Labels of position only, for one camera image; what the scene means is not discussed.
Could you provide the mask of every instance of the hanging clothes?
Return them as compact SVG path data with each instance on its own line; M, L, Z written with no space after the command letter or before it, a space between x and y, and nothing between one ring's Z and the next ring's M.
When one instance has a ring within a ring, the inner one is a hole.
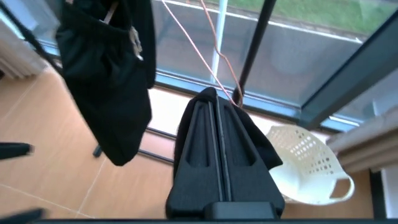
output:
M189 101L187 107L185 108L184 114L182 115L180 126L178 127L177 138L175 140L174 148L174 177L178 170L178 165L180 163L182 150L184 148L185 140L187 138L187 133L190 127L191 118L193 116L193 109L198 101L212 102L213 106L216 106L217 92L213 87L208 87L200 92L196 97ZM265 163L268 170L276 166L282 165L282 160L276 153L274 147L269 142L267 137L262 133L262 131L254 124L249 115L234 106L236 114L239 116L245 130L247 131L251 141L257 149L262 161Z
M62 77L78 109L114 165L136 154L151 120L148 88L155 82L155 34L150 1L64 1L55 35ZM132 30L141 41L134 51Z

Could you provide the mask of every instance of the basket handle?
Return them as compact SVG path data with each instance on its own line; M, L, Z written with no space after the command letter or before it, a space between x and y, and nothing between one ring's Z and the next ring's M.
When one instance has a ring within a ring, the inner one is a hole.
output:
M348 200L349 198L351 198L351 196L353 196L353 194L354 194L354 191L355 191L354 180L347 174L345 174L342 177L339 177L339 179L348 179L349 180L349 189L348 189L347 193L340 198L330 198L330 204L344 202L344 201Z

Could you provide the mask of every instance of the cable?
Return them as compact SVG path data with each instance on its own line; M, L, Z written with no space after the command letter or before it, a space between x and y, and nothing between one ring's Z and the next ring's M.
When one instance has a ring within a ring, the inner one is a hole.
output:
M195 43L193 42L193 40L191 39L191 37L189 36L188 32L184 29L184 27L181 25L181 23L178 21L178 19L175 17L175 15L173 14L173 12L170 10L170 8L167 6L165 0L162 0L162 3L164 5L164 7L168 10L169 14L173 17L174 21L177 23L177 25L181 28L182 32L185 34L185 36L187 36L188 40L190 41L192 47L195 49L195 51L197 52L197 54L199 55L200 59L202 60L202 62L205 64L206 68L210 71L211 75L214 77L214 79L216 80L217 84L220 86L220 88L222 89L222 91L225 93L226 97L229 99L229 101L237 106L235 104L235 102L232 100L232 98L230 97L230 95L228 94L228 92L225 90L224 86L221 84L221 82L218 80L218 78L215 76L215 74L213 73L212 69L210 68L210 66L207 64L206 60L203 58L202 54L200 53L200 51L198 50L197 46L195 45Z
M228 65L228 67L229 67L229 70L230 70L231 73L232 73L232 77L234 78L235 84L236 84L236 86L237 86L237 88L238 88L238 93L239 93L239 95L240 95L240 97L241 97L241 101L239 102L239 107L242 107L242 105L243 105L243 94L242 94L241 86L239 85L238 79L236 78L236 75L235 75L235 73L234 73L234 70L233 70L233 68L232 68L232 66L231 66L231 63L229 62L228 58L227 58L225 55L223 55L223 54L218 50L218 48L217 48L216 29L214 28L214 24L213 24L213 22L211 21L211 17L210 17L210 15L209 15L209 12L207 11L206 4L205 4L205 2L204 2L203 0L200 0L200 3L201 3L201 6L202 6L202 8L203 8L205 14L206 14L207 19L209 20L209 23L210 23L210 26L211 26L211 31L213 31L214 48L216 49L217 54L218 54L220 57L222 57L222 58L224 59L224 61L227 63L227 65Z

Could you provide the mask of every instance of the laundry basket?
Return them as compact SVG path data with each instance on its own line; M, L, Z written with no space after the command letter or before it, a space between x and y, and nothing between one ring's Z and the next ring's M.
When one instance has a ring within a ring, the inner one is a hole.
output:
M329 205L348 200L354 193L354 182L335 154L306 129L273 126L267 138L283 161L270 173L286 202ZM331 198L339 179L349 180L349 190L341 198Z

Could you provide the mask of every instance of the black pole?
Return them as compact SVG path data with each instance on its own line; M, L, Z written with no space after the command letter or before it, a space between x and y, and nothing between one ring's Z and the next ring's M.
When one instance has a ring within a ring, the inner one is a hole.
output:
M244 85L248 80L248 76L253 65L254 59L256 58L257 51L260 47L262 36L266 31L269 18L271 17L272 10L274 9L276 0L265 0L262 5L261 13L259 20L257 22L256 30L254 31L254 35L250 44L248 56L246 57L246 61L244 63L241 78L239 79L239 86L242 89L242 94L244 94ZM238 87L235 88L233 95L233 101L238 104L242 99L239 95Z

